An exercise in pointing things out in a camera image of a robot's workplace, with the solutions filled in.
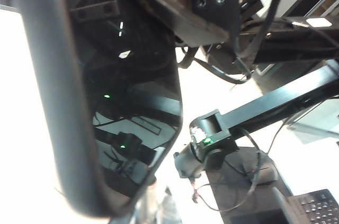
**cable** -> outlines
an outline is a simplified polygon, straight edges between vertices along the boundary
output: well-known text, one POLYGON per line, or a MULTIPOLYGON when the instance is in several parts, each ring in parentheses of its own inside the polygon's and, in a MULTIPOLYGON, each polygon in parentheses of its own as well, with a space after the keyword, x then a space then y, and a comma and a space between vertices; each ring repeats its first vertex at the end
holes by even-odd
POLYGON ((95 114, 94 114, 94 118, 95 118, 96 121, 98 122, 98 124, 96 124, 96 125, 99 125, 99 124, 100 124, 100 121, 99 121, 99 119, 98 119, 97 116, 96 116, 96 112, 95 112, 95 114))
POLYGON ((312 31, 318 33, 319 35, 321 35, 325 40, 327 40, 329 43, 331 43, 333 46, 335 46, 337 49, 339 49, 339 43, 336 42, 334 39, 332 39, 329 35, 327 35, 325 32, 322 32, 321 30, 310 26, 308 27, 308 29, 311 29, 312 31))
POLYGON ((194 56, 197 53, 199 47, 196 48, 188 48, 187 52, 185 49, 182 47, 181 50, 185 54, 184 58, 180 63, 178 63, 179 68, 187 69, 191 64, 192 61, 194 60, 194 56))
POLYGON ((228 162, 228 161, 226 160, 226 158, 224 159, 224 162, 225 162, 228 166, 230 166, 235 172, 237 172, 237 173, 239 173, 239 174, 242 174, 242 175, 246 175, 245 172, 240 171, 240 170, 239 170, 238 168, 236 168, 233 164, 231 164, 230 162, 228 162))
POLYGON ((100 124, 97 124, 97 125, 93 125, 93 127, 97 128, 97 127, 105 126, 105 125, 112 124, 112 123, 115 123, 115 122, 120 122, 122 120, 126 120, 126 118, 120 118, 120 119, 117 119, 115 121, 109 121, 109 122, 105 122, 105 123, 100 123, 100 124))
POLYGON ((258 184, 258 174, 259 174, 259 170, 263 164, 263 162, 261 161, 261 151, 259 149, 259 146, 258 144, 254 141, 254 139, 251 137, 251 135, 249 134, 249 132, 247 130, 244 130, 242 128, 236 128, 238 130, 240 130, 244 136, 247 136, 248 139, 251 141, 251 143, 254 145, 254 147, 257 149, 257 168, 255 169, 254 171, 254 176, 253 176, 253 180, 252 180, 252 183, 251 183, 251 187, 248 189, 247 193, 246 193, 246 196, 243 198, 243 200, 241 200, 238 204, 236 204, 235 206, 231 207, 231 208, 228 208, 228 209, 216 209, 216 208, 213 208, 211 207, 207 202, 206 200, 198 193, 198 190, 202 187, 205 187, 205 186, 220 186, 220 185, 226 185, 225 183, 207 183, 207 184, 204 184, 204 185, 201 185, 199 188, 195 188, 195 183, 194 183, 194 180, 191 180, 191 184, 193 186, 193 190, 194 190, 194 193, 192 195, 192 200, 197 203, 197 198, 201 198, 202 202, 211 210, 213 211, 217 211, 217 212, 229 212, 231 210, 234 210, 236 208, 238 208, 239 206, 241 206, 243 203, 245 203, 247 201, 247 199, 252 195, 252 193, 254 192, 257 184, 258 184))
POLYGON ((113 151, 113 147, 111 146, 111 152, 113 153, 113 155, 115 156, 116 159, 112 158, 112 156, 110 156, 108 153, 106 153, 106 151, 104 151, 104 154, 110 158, 112 161, 116 162, 119 164, 119 166, 114 170, 114 172, 116 172, 118 169, 126 176, 126 178, 128 180, 130 180, 131 182, 133 182, 134 184, 137 184, 130 176, 129 174, 126 173, 125 170, 123 170, 123 162, 122 160, 120 160, 117 156, 117 154, 113 151))
POLYGON ((273 137, 273 139, 272 139, 271 145, 270 145, 270 147, 269 147, 269 150, 266 152, 267 155, 269 155, 269 153, 270 153, 270 151, 271 151, 271 149, 272 149, 272 146, 273 146, 273 144, 274 144, 274 141, 275 141, 275 139, 276 139, 278 133, 281 131, 282 127, 284 127, 284 126, 286 125, 286 123, 288 123, 288 122, 290 121, 291 118, 292 118, 292 115, 291 115, 290 117, 286 118, 286 120, 282 123, 282 125, 280 126, 280 128, 279 128, 279 129, 277 130, 277 132, 275 133, 275 135, 274 135, 274 137, 273 137))
POLYGON ((272 22, 274 21, 274 17, 278 9, 279 3, 280 3, 280 0, 272 0, 267 16, 258 34, 254 37, 253 41, 245 48, 245 50, 240 52, 240 54, 238 55, 239 57, 244 58, 244 57, 248 57, 250 55, 255 55, 258 53, 260 45, 262 41, 264 40, 265 36, 267 35, 267 32, 272 22))
POLYGON ((234 63, 238 66, 238 68, 241 70, 241 72, 243 74, 245 74, 246 79, 234 78, 234 77, 230 76, 229 74, 226 74, 225 72, 223 72, 221 69, 217 68, 216 66, 211 65, 211 64, 209 64, 205 61, 202 61, 198 58, 194 58, 194 61, 196 61, 199 65, 201 65, 202 67, 204 67, 206 70, 213 73, 217 77, 219 77, 219 78, 221 78, 221 79, 223 79, 227 82, 230 82, 232 84, 236 84, 236 85, 244 84, 252 78, 252 74, 251 74, 250 70, 247 68, 247 66, 243 63, 243 61, 239 57, 236 57, 234 63))

